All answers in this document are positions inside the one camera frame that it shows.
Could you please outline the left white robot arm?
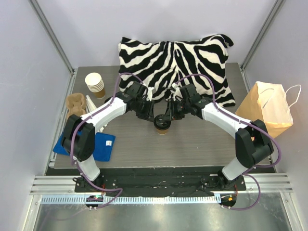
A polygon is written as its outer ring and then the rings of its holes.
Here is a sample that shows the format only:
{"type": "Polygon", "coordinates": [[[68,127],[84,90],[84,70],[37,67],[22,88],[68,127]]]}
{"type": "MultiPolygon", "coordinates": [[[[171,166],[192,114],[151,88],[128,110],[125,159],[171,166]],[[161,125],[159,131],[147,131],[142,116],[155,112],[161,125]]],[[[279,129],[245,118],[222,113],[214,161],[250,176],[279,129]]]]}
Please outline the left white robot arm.
{"type": "Polygon", "coordinates": [[[101,171],[97,167],[93,152],[96,133],[113,119],[129,111],[136,117],[154,122],[154,87],[134,82],[124,92],[115,93],[109,101],[91,113],[83,116],[71,115],[64,127],[62,147],[70,154],[71,160],[86,178],[86,187],[92,192],[102,188],[101,171]]]}

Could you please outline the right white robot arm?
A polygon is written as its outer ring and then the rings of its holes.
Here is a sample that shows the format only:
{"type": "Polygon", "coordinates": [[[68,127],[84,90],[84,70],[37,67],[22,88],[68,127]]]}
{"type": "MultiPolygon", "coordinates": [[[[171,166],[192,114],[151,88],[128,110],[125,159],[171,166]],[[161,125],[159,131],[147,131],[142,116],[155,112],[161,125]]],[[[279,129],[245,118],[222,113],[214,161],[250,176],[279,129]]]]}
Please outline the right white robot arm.
{"type": "Polygon", "coordinates": [[[173,88],[180,96],[169,99],[166,112],[156,116],[154,124],[157,129],[166,130],[172,121],[191,114],[217,125],[235,139],[235,157],[218,171],[216,187],[230,189],[240,175],[273,153],[274,148],[263,121],[250,121],[228,112],[212,99],[202,97],[193,84],[184,87],[174,85],[173,88]]]}

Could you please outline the brown paper coffee cup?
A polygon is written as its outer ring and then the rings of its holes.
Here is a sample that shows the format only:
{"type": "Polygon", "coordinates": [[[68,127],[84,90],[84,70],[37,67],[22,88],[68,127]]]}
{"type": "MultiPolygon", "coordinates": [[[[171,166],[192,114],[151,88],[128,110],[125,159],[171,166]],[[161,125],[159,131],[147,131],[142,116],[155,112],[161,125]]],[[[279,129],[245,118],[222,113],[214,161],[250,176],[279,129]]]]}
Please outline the brown paper coffee cup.
{"type": "Polygon", "coordinates": [[[157,132],[159,135],[165,135],[165,134],[167,134],[168,129],[158,129],[158,128],[156,128],[156,132],[157,132]]]}

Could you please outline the black plastic cup lid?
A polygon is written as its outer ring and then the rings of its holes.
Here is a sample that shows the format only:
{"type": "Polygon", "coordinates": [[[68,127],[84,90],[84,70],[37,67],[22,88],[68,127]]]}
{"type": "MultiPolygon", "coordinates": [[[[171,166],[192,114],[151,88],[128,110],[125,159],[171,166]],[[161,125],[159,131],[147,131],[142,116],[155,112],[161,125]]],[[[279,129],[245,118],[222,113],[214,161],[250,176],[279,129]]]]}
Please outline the black plastic cup lid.
{"type": "Polygon", "coordinates": [[[160,114],[154,118],[154,127],[158,130],[167,130],[171,126],[171,121],[164,119],[164,115],[160,114]]]}

